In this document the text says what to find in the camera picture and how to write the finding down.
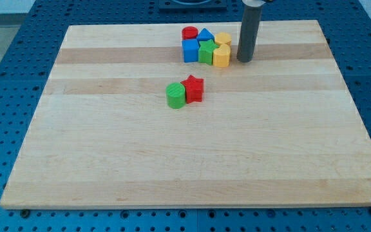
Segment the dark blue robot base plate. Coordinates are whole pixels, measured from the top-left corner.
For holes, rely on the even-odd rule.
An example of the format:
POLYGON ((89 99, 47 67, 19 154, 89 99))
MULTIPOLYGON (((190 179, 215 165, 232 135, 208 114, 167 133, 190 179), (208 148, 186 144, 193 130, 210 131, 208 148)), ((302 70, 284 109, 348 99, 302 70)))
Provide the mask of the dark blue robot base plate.
POLYGON ((159 10, 223 10, 227 0, 156 0, 159 10))

